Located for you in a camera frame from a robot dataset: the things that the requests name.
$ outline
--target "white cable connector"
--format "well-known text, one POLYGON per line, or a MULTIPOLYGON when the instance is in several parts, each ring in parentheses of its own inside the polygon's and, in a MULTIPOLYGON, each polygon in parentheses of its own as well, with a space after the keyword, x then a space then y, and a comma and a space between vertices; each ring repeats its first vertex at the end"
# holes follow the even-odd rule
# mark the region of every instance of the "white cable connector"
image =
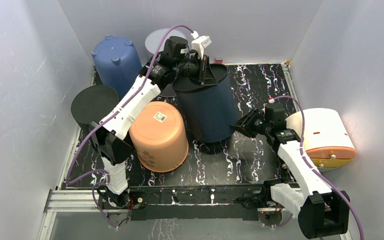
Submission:
POLYGON ((190 35, 192 35, 193 39, 197 39, 200 36, 197 31, 193 31, 190 35))

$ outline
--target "black lid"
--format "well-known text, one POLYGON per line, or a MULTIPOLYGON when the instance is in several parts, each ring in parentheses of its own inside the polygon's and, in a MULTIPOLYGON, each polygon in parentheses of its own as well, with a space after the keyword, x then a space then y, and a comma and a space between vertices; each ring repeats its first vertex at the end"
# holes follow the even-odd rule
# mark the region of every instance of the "black lid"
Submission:
POLYGON ((105 85, 90 86, 75 96, 71 103, 71 114, 78 124, 99 123, 119 103, 114 88, 105 85))
MULTIPOLYGON (((210 64, 212 73, 215 78, 218 80, 218 83, 223 81, 228 75, 228 68, 223 64, 212 63, 210 64)), ((209 70, 205 71, 206 77, 212 77, 212 74, 209 70)), ((207 90, 215 86, 202 86, 198 85, 195 82, 191 81, 189 77, 180 77, 173 82, 173 89, 177 93, 192 94, 207 90)))

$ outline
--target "blue bucket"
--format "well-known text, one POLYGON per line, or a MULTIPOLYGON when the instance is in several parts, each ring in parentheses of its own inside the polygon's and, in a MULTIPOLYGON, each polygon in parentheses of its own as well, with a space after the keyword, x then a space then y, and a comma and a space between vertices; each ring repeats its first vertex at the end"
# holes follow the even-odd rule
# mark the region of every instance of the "blue bucket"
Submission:
POLYGON ((202 86, 188 77, 173 82, 180 108, 186 118, 186 127, 196 140, 215 143, 230 137, 235 131, 231 124, 240 117, 232 94, 228 68, 223 64, 211 64, 216 86, 202 86))

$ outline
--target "wire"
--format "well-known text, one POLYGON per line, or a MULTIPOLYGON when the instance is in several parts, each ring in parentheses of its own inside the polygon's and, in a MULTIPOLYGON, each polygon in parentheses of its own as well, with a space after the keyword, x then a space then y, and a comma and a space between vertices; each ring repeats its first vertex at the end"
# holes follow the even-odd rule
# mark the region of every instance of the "wire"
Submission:
MULTIPOLYGON (((155 53, 154 55, 152 56, 152 60, 149 64, 149 68, 148 68, 148 71, 146 72, 146 75, 145 75, 145 78, 143 79, 143 82, 142 84, 140 85, 140 87, 133 93, 132 96, 130 96, 126 102, 124 102, 122 105, 121 105, 121 108, 124 108, 136 95, 138 95, 138 93, 144 88, 146 82, 147 82, 147 79, 149 78, 150 76, 150 73, 152 71, 152 68, 154 66, 154 63, 155 63, 155 59, 157 58, 158 56, 158 51, 160 50, 161 46, 163 45, 164 43, 164 40, 166 39, 167 35, 169 35, 169 33, 171 31, 173 31, 174 29, 176 28, 179 28, 179 27, 183 27, 183 28, 186 28, 188 29, 191 33, 193 33, 194 31, 188 27, 188 26, 185 26, 183 24, 179 24, 179 25, 175 25, 175 26, 172 26, 170 29, 167 30, 167 32, 164 34, 164 36, 162 37, 161 41, 159 42, 158 44, 158 47, 155 49, 155 53)), ((115 111, 113 115, 111 115, 109 118, 107 118, 105 121, 103 121, 102 123, 100 123, 98 126, 96 126, 94 129, 92 129, 92 131, 89 132, 88 135, 86 135, 86 137, 83 139, 83 141, 80 143, 80 146, 78 147, 77 151, 75 152, 74 154, 74 157, 71 161, 71 164, 70 164, 70 167, 68 168, 68 171, 67 171, 67 176, 65 178, 65 184, 67 186, 69 185, 72 185, 72 184, 75 184, 77 181, 83 179, 84 177, 86 176, 89 176, 91 174, 96 174, 96 173, 103 173, 103 174, 106 174, 106 181, 109 183, 110 182, 110 175, 109 173, 105 170, 105 169, 96 169, 96 170, 91 170, 91 171, 88 171, 84 174, 82 174, 81 176, 77 177, 76 179, 74 180, 70 180, 70 175, 71 175, 71 172, 73 170, 73 167, 74 167, 74 164, 75 162, 77 161, 77 158, 79 157, 80 155, 80 152, 81 150, 83 149, 83 147, 86 145, 86 143, 88 142, 88 140, 92 137, 92 135, 94 133, 96 133, 96 131, 101 128, 103 125, 105 125, 106 123, 108 123, 111 119, 113 119, 115 116, 117 116, 117 114, 119 114, 120 112, 119 111, 115 111)), ((107 220, 107 222, 117 228, 118 226, 112 222, 108 217, 107 215, 104 213, 104 211, 100 208, 99 204, 98 204, 98 201, 96 200, 95 198, 95 187, 96 186, 102 186, 102 185, 106 185, 105 183, 102 183, 102 182, 97 182, 95 183, 93 186, 92 186, 92 196, 93 196, 93 201, 95 202, 95 205, 96 205, 96 208, 100 211, 100 213, 105 217, 105 219, 107 220)))
MULTIPOLYGON (((304 112, 303 112, 303 108, 301 107, 300 105, 300 102, 298 102, 297 99, 295 99, 294 97, 292 96, 277 96, 277 97, 274 97, 273 99, 274 100, 277 100, 277 99, 283 99, 283 98, 286 98, 286 99, 291 99, 293 100, 296 105, 298 105, 298 108, 299 108, 299 111, 301 112, 301 116, 302 116, 302 127, 301 127, 301 141, 299 142, 299 152, 301 154, 301 157, 302 159, 304 160, 304 162, 307 164, 308 167, 310 168, 313 168, 312 165, 309 163, 309 161, 307 160, 307 158, 304 156, 304 149, 303 149, 303 144, 304 144, 304 130, 305 130, 305 118, 304 118, 304 112)), ((364 232, 363 232, 363 225, 362 225, 362 222, 357 214, 357 211, 356 209, 354 208, 353 205, 351 205, 350 201, 345 197, 345 195, 338 189, 337 186, 335 186, 332 182, 330 182, 325 176, 323 176, 318 170, 316 169, 313 169, 312 170, 313 173, 315 173, 319 178, 321 178, 326 184, 328 184, 332 190, 339 195, 339 197, 346 203, 346 205, 348 206, 349 210, 351 211, 352 215, 354 216, 354 219, 355 219, 355 222, 357 223, 357 227, 358 227, 358 232, 360 234, 360 240, 364 240, 365 237, 364 237, 364 232)))
POLYGON ((93 198, 93 201, 95 202, 95 205, 96 205, 96 208, 100 211, 100 213, 103 215, 103 217, 106 219, 106 221, 114 228, 118 228, 117 224, 113 221, 110 220, 110 218, 105 214, 104 210, 102 210, 102 208, 99 207, 98 205, 98 201, 95 197, 95 188, 97 186, 105 186, 106 184, 103 183, 103 182, 97 182, 95 183, 93 186, 92 186, 92 198, 93 198))
POLYGON ((123 219, 123 220, 121 220, 121 222, 120 222, 120 224, 118 224, 118 226, 117 227, 120 227, 120 225, 124 222, 124 221, 126 221, 126 220, 129 220, 130 218, 125 218, 125 219, 123 219))

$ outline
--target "black marbled surface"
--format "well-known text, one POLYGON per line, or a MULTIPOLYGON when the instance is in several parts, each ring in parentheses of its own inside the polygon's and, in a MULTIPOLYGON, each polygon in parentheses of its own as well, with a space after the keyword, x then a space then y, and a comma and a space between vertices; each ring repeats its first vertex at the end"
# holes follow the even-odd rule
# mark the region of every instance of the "black marbled surface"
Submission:
MULTIPOLYGON (((280 64, 228 65, 232 94, 238 111, 244 115, 252 108, 262 109, 269 97, 289 95, 290 90, 280 64)), ((179 108, 175 98, 158 97, 179 108)), ((280 102, 287 114, 294 113, 291 100, 280 102)), ((143 167, 136 154, 126 162, 126 175, 129 186, 193 186, 193 185, 234 185, 262 183, 265 180, 286 178, 292 175, 281 168, 281 162, 265 137, 259 135, 251 139, 235 132, 231 138, 213 144, 203 144, 194 140, 186 123, 189 153, 184 163, 167 173, 157 173, 143 167)), ((90 144, 80 152, 71 179, 81 174, 104 167, 100 157, 90 144)), ((90 189, 96 181, 104 181, 101 174, 93 174, 64 189, 90 189)))

